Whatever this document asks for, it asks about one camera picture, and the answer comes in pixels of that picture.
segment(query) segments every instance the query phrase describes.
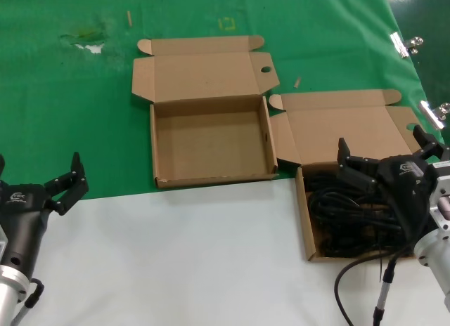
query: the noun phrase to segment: cable connector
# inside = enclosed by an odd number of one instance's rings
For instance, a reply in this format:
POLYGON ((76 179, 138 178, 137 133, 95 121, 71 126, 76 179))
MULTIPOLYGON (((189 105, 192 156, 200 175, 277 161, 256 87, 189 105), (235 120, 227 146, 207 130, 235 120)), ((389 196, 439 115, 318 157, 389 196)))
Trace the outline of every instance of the cable connector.
POLYGON ((34 305, 36 305, 36 303, 39 301, 39 298, 42 295, 42 292, 44 292, 44 285, 39 279, 33 278, 31 282, 36 284, 36 289, 34 290, 33 293, 31 293, 31 295, 27 298, 27 300, 24 303, 24 306, 30 309, 33 308, 34 305))
POLYGON ((375 307, 373 312, 373 326, 380 326, 384 314, 385 310, 380 310, 378 307, 375 307))

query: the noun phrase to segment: open cardboard box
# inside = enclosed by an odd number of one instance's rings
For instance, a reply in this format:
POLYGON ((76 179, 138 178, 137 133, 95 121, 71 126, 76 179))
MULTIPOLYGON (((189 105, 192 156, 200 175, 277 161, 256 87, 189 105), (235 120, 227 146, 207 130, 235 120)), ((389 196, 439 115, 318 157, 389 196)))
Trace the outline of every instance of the open cardboard box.
POLYGON ((277 161, 265 91, 279 84, 260 36, 140 40, 134 94, 151 102, 153 175, 171 188, 269 180, 277 161))
POLYGON ((338 141, 345 138, 355 156, 382 159, 419 149, 409 124, 419 121, 409 107, 389 106, 401 99, 395 90, 337 91, 273 95, 271 117, 278 161, 301 166, 295 182, 306 257, 321 254, 323 231, 311 220, 304 179, 320 171, 337 171, 338 141))

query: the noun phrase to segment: wooden stick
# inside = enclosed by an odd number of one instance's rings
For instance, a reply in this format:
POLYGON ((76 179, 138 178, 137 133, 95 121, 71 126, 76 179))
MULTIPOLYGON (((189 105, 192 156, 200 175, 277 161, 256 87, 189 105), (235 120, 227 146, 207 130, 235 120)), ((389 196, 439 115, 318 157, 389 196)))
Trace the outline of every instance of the wooden stick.
POLYGON ((129 11, 127 11, 127 16, 128 16, 128 24, 130 27, 133 27, 133 20, 131 20, 131 13, 129 11))

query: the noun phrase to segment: box lid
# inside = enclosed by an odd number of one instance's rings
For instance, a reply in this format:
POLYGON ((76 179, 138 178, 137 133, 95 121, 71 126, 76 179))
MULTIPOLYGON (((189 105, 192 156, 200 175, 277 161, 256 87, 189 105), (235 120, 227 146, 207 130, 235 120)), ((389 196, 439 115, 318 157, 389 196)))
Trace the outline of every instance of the box lid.
POLYGON ((400 100, 392 89, 273 95, 270 106, 285 111, 271 117, 277 158, 335 162, 341 137, 356 156, 411 154, 419 146, 407 126, 419 121, 409 107, 388 106, 400 100))
POLYGON ((262 94, 279 84, 261 36, 140 40, 134 94, 154 103, 262 94))

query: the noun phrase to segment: robotic arm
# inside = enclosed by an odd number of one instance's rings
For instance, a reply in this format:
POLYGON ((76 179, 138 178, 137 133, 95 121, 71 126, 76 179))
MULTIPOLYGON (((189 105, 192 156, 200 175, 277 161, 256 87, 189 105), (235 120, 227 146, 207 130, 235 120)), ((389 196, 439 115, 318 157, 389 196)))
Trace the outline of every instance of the robotic arm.
MULTIPOLYGON (((0 176, 5 161, 0 155, 0 176)), ((9 185, 0 181, 0 326, 17 325, 39 299, 44 286, 32 278, 34 265, 52 211, 67 213, 89 190, 79 154, 70 172, 45 183, 9 185), (53 197, 63 193, 59 199, 53 197), (19 314, 17 304, 38 284, 19 314)))
MULTIPOLYGON (((338 177, 368 193, 381 190, 404 231, 408 244, 423 266, 430 267, 445 295, 450 311, 450 147, 425 133, 420 126, 413 130, 420 150, 412 155, 382 160, 354 157, 343 138, 339 141, 338 177), (435 156, 440 162, 429 164, 435 156)), ((391 273, 383 278, 383 287, 374 325, 379 325, 389 285, 394 275, 395 259, 390 261, 391 273)))

